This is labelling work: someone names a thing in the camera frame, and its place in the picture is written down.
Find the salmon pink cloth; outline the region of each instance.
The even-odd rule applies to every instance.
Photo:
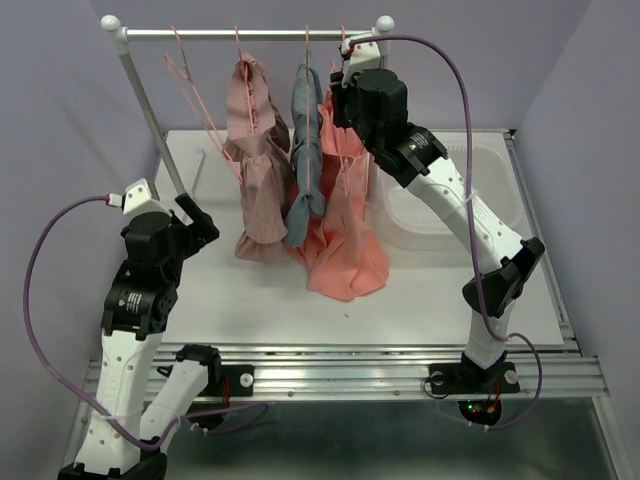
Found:
[[[353,129],[333,125],[330,91],[318,110],[320,188],[329,200],[324,218],[311,217],[306,240],[288,252],[309,269],[309,290],[351,301],[387,283],[389,262],[364,222],[368,153]]]
[[[282,257],[281,240],[289,205],[287,191],[294,176],[284,151],[289,130],[271,102],[264,67],[244,53],[236,64],[227,97],[228,138],[225,150],[240,163],[242,220],[245,231],[236,256],[275,263]]]

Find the white round knob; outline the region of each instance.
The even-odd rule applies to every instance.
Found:
[[[376,22],[376,30],[380,33],[389,33],[396,26],[396,22],[389,15],[383,15]]]
[[[107,32],[113,32],[118,30],[122,26],[122,23],[120,23],[120,20],[115,15],[105,15],[100,20],[100,26]]]

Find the plastic container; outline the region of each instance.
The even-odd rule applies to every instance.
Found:
[[[447,147],[462,178],[466,173],[464,132],[435,135]],[[525,219],[524,206],[501,133],[474,133],[473,188],[502,221],[518,231]],[[376,234],[405,250],[462,248],[447,226],[422,201],[384,172],[379,175],[380,208]]]

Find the hanging cloth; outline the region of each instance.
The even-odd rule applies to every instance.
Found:
[[[318,73],[307,54],[298,66],[293,94],[291,116],[294,134],[291,163],[296,174],[297,195],[285,220],[288,233],[283,243],[290,247],[302,245],[307,236],[310,214],[323,217],[325,196],[320,190],[322,147],[318,105],[322,104],[322,87]]]
[[[364,222],[369,154],[353,129],[333,125],[331,91],[318,110],[320,189],[329,200],[324,218],[312,217],[305,242],[289,253],[309,268],[309,290],[350,301],[382,288],[389,278],[389,262]]]
[[[245,260],[275,263],[283,253],[286,192],[293,182],[291,166],[283,152],[289,148],[289,135],[271,102],[264,67],[246,53],[231,77],[227,129],[225,150],[240,163],[242,177],[245,231],[235,254]]]

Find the screw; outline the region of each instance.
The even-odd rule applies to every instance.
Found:
[[[518,383],[518,374],[515,372],[515,370],[507,370],[506,372],[504,372],[504,379],[508,384],[515,385],[516,383]]]
[[[251,385],[253,385],[253,375],[251,375],[250,373],[243,373],[242,375],[240,375],[240,385],[242,385],[244,388],[249,388]]]

